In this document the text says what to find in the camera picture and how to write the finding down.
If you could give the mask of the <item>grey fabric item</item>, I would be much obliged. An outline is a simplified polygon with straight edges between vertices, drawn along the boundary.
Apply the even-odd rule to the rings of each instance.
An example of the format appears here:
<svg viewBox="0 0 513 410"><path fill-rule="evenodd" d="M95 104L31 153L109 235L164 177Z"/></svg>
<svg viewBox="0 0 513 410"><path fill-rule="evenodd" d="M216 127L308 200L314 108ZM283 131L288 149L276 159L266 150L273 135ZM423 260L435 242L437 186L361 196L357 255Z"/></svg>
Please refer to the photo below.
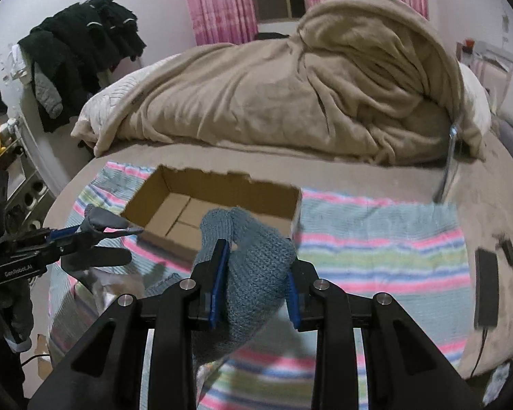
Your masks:
<svg viewBox="0 0 513 410"><path fill-rule="evenodd" d="M101 240L139 235L144 231L144 228L106 209L89 204L84 210L84 219L80 225L80 230L88 232L95 239Z"/></svg>

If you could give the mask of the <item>grey-blue knitted sock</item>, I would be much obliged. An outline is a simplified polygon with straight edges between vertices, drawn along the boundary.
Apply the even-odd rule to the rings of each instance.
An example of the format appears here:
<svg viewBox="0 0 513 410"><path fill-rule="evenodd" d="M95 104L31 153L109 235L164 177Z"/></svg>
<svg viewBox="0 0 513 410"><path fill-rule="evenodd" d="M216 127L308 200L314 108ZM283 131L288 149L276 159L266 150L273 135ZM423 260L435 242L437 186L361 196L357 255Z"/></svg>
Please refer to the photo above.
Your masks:
<svg viewBox="0 0 513 410"><path fill-rule="evenodd" d="M297 259L289 239L238 207L209 211L200 231L202 248L195 264L210 259L219 239L236 248L229 256L219 326L194 334L195 367L232 354L262 330L284 302L288 273Z"/></svg>

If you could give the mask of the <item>grey shelf rack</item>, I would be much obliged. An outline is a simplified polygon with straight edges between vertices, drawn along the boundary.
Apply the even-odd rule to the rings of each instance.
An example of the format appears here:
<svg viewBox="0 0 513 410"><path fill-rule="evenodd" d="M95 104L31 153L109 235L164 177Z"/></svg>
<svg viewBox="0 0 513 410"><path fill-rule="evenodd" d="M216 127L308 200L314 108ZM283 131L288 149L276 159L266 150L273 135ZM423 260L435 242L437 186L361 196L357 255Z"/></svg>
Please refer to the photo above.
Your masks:
<svg viewBox="0 0 513 410"><path fill-rule="evenodd" d="M0 127L5 150L0 154L0 167L8 172L6 231L36 231L55 200L52 191L33 163L22 140L19 120L9 119Z"/></svg>

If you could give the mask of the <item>white quilted duvet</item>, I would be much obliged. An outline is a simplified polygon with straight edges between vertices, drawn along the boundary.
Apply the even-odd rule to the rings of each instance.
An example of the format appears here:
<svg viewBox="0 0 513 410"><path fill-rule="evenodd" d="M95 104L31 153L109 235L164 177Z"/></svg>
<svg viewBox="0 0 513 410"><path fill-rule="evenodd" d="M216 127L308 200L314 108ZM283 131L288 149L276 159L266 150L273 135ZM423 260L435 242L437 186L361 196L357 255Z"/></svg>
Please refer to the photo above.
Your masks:
<svg viewBox="0 0 513 410"><path fill-rule="evenodd" d="M163 58L152 65L134 70L91 97L82 107L71 136L94 148L104 123L115 107L153 71L176 58L179 54Z"/></svg>

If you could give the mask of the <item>pile of black clothes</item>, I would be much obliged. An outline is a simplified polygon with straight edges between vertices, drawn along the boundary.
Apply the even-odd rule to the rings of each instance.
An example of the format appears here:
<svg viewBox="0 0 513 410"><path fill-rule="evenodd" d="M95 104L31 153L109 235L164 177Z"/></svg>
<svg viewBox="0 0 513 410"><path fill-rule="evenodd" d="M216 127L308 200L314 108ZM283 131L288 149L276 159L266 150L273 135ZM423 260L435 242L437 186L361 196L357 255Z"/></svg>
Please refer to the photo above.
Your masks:
<svg viewBox="0 0 513 410"><path fill-rule="evenodd" d="M30 63L39 119L55 132L79 115L102 85L100 76L142 56L138 18L115 0L75 3L31 29L18 45Z"/></svg>

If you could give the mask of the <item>black phone on bed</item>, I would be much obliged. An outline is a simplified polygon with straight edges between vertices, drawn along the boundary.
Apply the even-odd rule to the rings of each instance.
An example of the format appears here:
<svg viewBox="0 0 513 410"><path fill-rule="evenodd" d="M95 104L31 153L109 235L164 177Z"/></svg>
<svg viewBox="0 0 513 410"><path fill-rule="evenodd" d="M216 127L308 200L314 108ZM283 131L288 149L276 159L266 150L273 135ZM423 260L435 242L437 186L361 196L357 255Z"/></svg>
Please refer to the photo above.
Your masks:
<svg viewBox="0 0 513 410"><path fill-rule="evenodd" d="M495 328L499 320L500 283L497 255L479 247L475 250L475 313L474 326Z"/></svg>

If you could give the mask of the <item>metal phone stand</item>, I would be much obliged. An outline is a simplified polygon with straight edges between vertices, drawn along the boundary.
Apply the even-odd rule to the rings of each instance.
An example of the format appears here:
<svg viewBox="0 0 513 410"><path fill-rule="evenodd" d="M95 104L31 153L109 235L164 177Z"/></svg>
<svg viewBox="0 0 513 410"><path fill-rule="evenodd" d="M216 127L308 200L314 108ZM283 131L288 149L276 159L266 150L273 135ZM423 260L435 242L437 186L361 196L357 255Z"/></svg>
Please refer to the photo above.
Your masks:
<svg viewBox="0 0 513 410"><path fill-rule="evenodd" d="M433 202L435 204L442 204L445 201L448 195L449 187L451 186L452 181L454 180L457 167L457 163L455 161L455 151L459 138L459 129L460 127L457 123L453 123L449 129L448 154L442 178L433 196Z"/></svg>

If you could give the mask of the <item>beige fleece blanket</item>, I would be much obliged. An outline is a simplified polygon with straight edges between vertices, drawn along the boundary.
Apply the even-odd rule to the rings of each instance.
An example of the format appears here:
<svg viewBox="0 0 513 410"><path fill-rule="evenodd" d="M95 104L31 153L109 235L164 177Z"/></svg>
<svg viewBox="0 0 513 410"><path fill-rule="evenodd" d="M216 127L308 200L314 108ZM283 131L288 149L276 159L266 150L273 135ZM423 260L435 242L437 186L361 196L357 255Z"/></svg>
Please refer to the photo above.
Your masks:
<svg viewBox="0 0 513 410"><path fill-rule="evenodd" d="M325 0L294 34L179 54L115 107L92 151L182 139L239 149L293 148L382 165L433 162L448 133L474 158L459 61L400 0Z"/></svg>

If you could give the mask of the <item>pink curtain left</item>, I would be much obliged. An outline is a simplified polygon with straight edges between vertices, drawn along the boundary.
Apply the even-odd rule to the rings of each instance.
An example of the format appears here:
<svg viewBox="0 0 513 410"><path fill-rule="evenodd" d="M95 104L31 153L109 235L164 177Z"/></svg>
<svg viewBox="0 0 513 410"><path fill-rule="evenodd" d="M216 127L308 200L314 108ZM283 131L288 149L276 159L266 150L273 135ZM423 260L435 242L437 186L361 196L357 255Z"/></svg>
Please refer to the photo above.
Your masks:
<svg viewBox="0 0 513 410"><path fill-rule="evenodd" d="M253 0L187 0L195 41L249 43L258 33Z"/></svg>

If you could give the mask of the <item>white pillow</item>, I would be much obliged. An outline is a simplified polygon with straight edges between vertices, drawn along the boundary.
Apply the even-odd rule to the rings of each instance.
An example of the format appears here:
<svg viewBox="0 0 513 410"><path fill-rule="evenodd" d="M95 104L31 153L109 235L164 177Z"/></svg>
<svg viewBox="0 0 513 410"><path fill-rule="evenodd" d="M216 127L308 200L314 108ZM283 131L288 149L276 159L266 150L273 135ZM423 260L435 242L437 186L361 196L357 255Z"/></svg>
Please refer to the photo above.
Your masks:
<svg viewBox="0 0 513 410"><path fill-rule="evenodd" d="M459 63L464 84L464 109L467 119L484 136L491 127L492 115L489 109L487 91L474 72L465 64Z"/></svg>

